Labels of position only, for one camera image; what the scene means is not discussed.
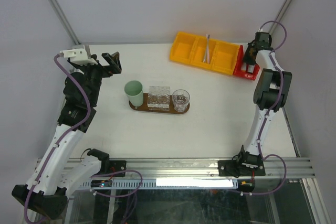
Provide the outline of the green plastic cup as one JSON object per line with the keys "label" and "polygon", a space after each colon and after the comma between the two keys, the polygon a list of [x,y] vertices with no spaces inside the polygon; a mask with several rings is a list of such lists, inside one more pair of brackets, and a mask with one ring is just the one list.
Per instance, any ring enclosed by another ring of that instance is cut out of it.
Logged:
{"label": "green plastic cup", "polygon": [[139,107],[143,104],[143,85],[141,82],[132,80],[126,83],[124,91],[134,107]]}

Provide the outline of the brown oval wooden tray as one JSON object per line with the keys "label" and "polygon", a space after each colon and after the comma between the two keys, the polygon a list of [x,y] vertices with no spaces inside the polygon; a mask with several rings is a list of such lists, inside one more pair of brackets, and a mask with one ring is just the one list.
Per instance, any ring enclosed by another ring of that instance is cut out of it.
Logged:
{"label": "brown oval wooden tray", "polygon": [[130,101],[129,106],[131,109],[139,112],[153,112],[153,113],[165,113],[165,114],[176,114],[176,115],[182,115],[188,112],[190,109],[190,104],[187,105],[184,111],[177,111],[174,108],[172,95],[170,95],[170,106],[169,108],[152,108],[148,107],[148,100],[149,100],[149,94],[144,93],[143,94],[143,104],[139,107],[135,107]]}

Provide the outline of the clear acrylic toothbrush holder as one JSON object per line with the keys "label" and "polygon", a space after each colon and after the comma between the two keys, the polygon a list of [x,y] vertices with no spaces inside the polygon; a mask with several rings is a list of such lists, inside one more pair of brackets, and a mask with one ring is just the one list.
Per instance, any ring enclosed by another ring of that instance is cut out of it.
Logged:
{"label": "clear acrylic toothbrush holder", "polygon": [[148,107],[169,108],[170,106],[170,87],[167,86],[149,86]]}

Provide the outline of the clear plastic cup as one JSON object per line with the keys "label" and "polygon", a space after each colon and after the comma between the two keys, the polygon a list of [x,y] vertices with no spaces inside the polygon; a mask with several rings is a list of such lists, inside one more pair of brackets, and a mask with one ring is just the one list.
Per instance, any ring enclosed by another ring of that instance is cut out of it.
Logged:
{"label": "clear plastic cup", "polygon": [[190,102],[190,94],[183,89],[175,90],[172,94],[172,101],[177,112],[184,112]]}

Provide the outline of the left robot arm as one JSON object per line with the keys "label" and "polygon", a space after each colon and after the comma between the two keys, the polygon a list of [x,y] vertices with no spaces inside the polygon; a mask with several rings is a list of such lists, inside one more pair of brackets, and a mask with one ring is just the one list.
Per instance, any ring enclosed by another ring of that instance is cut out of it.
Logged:
{"label": "left robot arm", "polygon": [[[67,175],[62,171],[75,146],[91,124],[98,102],[102,79],[122,72],[120,54],[102,53],[106,66],[97,55],[83,49],[66,56],[64,51],[54,57],[55,64],[66,74],[63,93],[66,102],[57,120],[54,137],[38,167],[23,185],[15,185],[12,196],[24,206],[24,218],[30,223],[28,211],[43,216],[44,220],[57,219],[66,207],[72,193],[93,175],[104,176],[110,170],[109,154],[92,149],[88,156]],[[76,72],[69,73],[58,61],[67,61]]]}

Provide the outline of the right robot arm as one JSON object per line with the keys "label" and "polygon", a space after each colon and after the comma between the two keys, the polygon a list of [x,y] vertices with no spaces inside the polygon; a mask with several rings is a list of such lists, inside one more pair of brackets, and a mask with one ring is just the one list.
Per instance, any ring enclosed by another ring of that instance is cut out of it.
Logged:
{"label": "right robot arm", "polygon": [[269,33],[258,31],[248,43],[245,53],[238,55],[234,75],[258,80],[253,103],[256,105],[254,120],[240,152],[234,161],[235,171],[247,175],[263,165],[262,146],[274,115],[286,104],[292,73],[283,70],[275,57]]}

